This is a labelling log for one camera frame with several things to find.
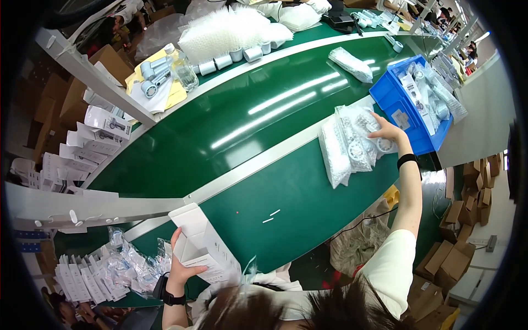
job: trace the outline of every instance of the white shirt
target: white shirt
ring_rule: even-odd
[[[406,229],[392,232],[379,250],[358,272],[370,281],[389,312],[397,319],[407,310],[407,295],[412,284],[412,263],[416,249],[416,238]],[[298,290],[292,283],[292,289]],[[303,311],[311,309],[309,293],[317,291],[283,291],[276,292],[260,286],[250,286],[251,291],[268,292],[276,305],[285,305],[282,320],[304,319]],[[201,298],[210,297],[210,292]],[[374,295],[367,296],[367,303],[377,304]],[[171,326],[167,330],[182,330],[180,326]]]
[[[134,14],[136,14],[138,10],[141,10],[145,4],[142,0],[128,0],[123,2],[122,5],[124,5],[125,8],[123,8],[122,11],[115,13],[114,16],[122,16],[124,21],[121,25],[125,25],[132,21]]]

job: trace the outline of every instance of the brown cardboard box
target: brown cardboard box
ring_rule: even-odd
[[[414,326],[417,330],[450,329],[458,314],[460,314],[459,308],[440,305],[432,313],[416,322]]]
[[[501,172],[501,154],[488,157],[489,170],[492,177],[499,175]]]
[[[414,273],[433,282],[435,280],[436,272],[451,251],[452,247],[453,244],[448,241],[442,243],[435,242],[422,262],[416,267]]]
[[[482,175],[480,173],[481,159],[471,163],[464,164],[464,183],[468,188],[475,188],[476,190],[482,189],[484,184]]]
[[[442,288],[444,295],[447,295],[467,272],[474,253],[475,246],[462,241],[458,241],[450,250],[435,273],[434,283]]]
[[[59,119],[52,111],[48,113],[46,121],[42,125],[39,137],[33,150],[33,160],[36,164],[42,163],[44,153],[59,154],[61,143],[66,143],[68,130],[62,127]]]
[[[453,201],[439,225],[442,238],[455,244],[459,235],[459,228],[463,224],[473,226],[473,220],[463,201]]]
[[[443,302],[442,288],[418,275],[413,275],[407,303],[409,304],[411,316],[415,321],[426,317],[430,312],[442,305]]]
[[[133,69],[127,66],[110,45],[101,48],[90,57],[89,61],[92,64],[101,62],[123,86],[126,86],[125,79],[133,73]],[[77,121],[84,122],[88,108],[88,104],[82,99],[85,90],[86,85],[79,79],[74,77],[70,79],[70,88],[60,112],[60,123],[69,130],[77,130]]]
[[[174,6],[169,6],[169,7],[160,9],[158,11],[153,12],[152,14],[149,14],[148,16],[150,17],[150,23],[152,24],[172,14],[176,14],[176,9],[174,9]]]
[[[477,217],[480,225],[487,225],[489,221],[489,213],[492,207],[492,190],[484,188],[480,192],[477,206]]]
[[[470,225],[462,225],[462,228],[460,229],[460,233],[458,234],[458,237],[457,237],[457,242],[460,241],[460,242],[466,242],[467,239],[469,238],[469,236],[471,236],[471,233],[473,232],[473,227],[470,226]]]

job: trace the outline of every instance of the yellow paper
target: yellow paper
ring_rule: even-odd
[[[405,23],[400,23],[400,22],[398,22],[398,25],[399,25],[402,29],[404,29],[405,31],[409,31],[409,30],[411,29],[411,26],[408,25],[408,24],[405,24]]]
[[[149,58],[147,58],[145,61],[154,62],[156,60],[159,60],[163,57],[165,57],[167,54],[165,54],[165,51],[163,49],[160,49],[155,54],[151,55]],[[132,91],[132,86],[134,85],[134,82],[139,81],[142,82],[145,80],[143,76],[141,75],[141,69],[140,65],[141,63],[134,68],[134,73],[128,76],[127,79],[125,79],[125,82],[127,84],[127,95],[130,95],[130,92]],[[179,80],[174,80],[172,82],[171,91],[169,92],[167,104],[165,105],[165,110],[167,110],[170,107],[175,106],[176,104],[180,103],[181,101],[185,100],[187,98],[187,92],[185,89],[183,89],[182,84]]]

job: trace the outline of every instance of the brown hair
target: brown hair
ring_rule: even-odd
[[[366,303],[372,294],[375,304]],[[413,329],[412,320],[395,318],[368,280],[356,278],[350,285],[310,294],[312,310],[305,322],[298,325],[304,330],[361,329],[406,330]],[[284,306],[272,304],[270,295],[258,293],[240,299],[240,288],[219,291],[215,304],[201,321],[198,330],[223,329],[279,329]]]

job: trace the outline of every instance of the blue plastic crate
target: blue plastic crate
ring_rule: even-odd
[[[403,89],[400,79],[398,79],[398,75],[405,72],[412,62],[421,63],[424,66],[426,64],[426,60],[422,55],[416,55],[390,65],[387,67],[387,72],[381,76],[369,92],[381,110],[387,114],[389,121],[394,125],[400,126],[397,120],[405,117],[403,113],[409,117],[407,122],[409,127],[404,131],[409,137],[409,141],[411,141],[414,154],[423,155],[440,149],[442,142],[446,138],[447,130],[453,121],[453,116],[450,115],[449,120],[442,120],[436,133],[433,136],[429,135],[422,116]]]

